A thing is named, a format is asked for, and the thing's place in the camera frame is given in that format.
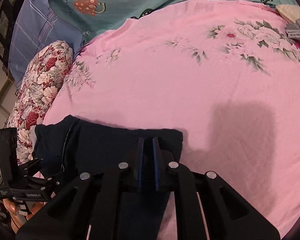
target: orange heart print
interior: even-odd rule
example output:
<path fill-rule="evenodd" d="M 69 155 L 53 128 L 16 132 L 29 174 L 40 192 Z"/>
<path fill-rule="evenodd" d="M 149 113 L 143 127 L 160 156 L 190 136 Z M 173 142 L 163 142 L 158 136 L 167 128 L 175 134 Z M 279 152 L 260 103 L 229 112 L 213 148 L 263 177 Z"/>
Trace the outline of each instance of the orange heart print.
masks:
<path fill-rule="evenodd" d="M 106 10 L 105 3 L 98 3 L 98 0 L 76 0 L 72 4 L 80 13 L 96 16 Z"/>

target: metal bolt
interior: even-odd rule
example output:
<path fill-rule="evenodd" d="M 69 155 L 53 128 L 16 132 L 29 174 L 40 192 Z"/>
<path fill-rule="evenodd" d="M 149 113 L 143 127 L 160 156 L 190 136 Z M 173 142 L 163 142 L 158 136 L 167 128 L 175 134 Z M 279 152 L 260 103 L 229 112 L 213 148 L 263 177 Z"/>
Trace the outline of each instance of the metal bolt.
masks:
<path fill-rule="evenodd" d="M 207 177 L 209 179 L 215 179 L 217 177 L 217 174 L 214 171 L 208 171 L 207 172 Z"/>
<path fill-rule="evenodd" d="M 169 162 L 168 165 L 172 169 L 175 169 L 175 168 L 179 167 L 179 163 L 177 163 L 177 162 Z"/>
<path fill-rule="evenodd" d="M 87 172 L 80 174 L 80 179 L 82 179 L 82 180 L 89 179 L 89 178 L 90 178 L 90 174 Z"/>
<path fill-rule="evenodd" d="M 122 162 L 122 163 L 119 163 L 118 167 L 120 169 L 126 169 L 129 167 L 129 164 L 125 163 L 125 162 Z"/>

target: cream colored fabric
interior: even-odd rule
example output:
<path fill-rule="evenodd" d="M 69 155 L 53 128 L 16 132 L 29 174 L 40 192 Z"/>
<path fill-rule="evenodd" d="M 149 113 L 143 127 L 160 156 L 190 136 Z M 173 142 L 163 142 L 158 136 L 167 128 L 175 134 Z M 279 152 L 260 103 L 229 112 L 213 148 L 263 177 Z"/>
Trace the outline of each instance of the cream colored fabric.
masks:
<path fill-rule="evenodd" d="M 282 18 L 289 23 L 296 23 L 296 20 L 300 19 L 300 6 L 298 5 L 281 4 L 277 5 L 276 8 Z"/>

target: fingernail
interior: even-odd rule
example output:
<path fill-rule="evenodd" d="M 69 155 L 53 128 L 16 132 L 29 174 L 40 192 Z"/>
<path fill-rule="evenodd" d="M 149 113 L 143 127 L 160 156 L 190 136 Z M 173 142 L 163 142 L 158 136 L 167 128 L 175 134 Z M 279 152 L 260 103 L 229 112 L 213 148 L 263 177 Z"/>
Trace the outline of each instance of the fingernail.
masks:
<path fill-rule="evenodd" d="M 16 206 L 13 203 L 10 204 L 10 208 L 13 212 L 16 211 Z"/>

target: magenta fabric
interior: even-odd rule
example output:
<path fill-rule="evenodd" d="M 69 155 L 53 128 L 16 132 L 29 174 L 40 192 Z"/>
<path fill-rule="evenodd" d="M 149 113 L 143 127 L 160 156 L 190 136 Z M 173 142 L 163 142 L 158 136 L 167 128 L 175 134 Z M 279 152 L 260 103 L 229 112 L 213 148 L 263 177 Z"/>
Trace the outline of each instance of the magenta fabric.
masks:
<path fill-rule="evenodd" d="M 300 216 L 300 45 L 286 24 L 241 0 L 189 0 L 127 19 L 83 49 L 43 124 L 71 114 L 178 129 L 180 162 L 216 171 L 283 237 Z M 172 205 L 159 239 L 177 239 Z"/>

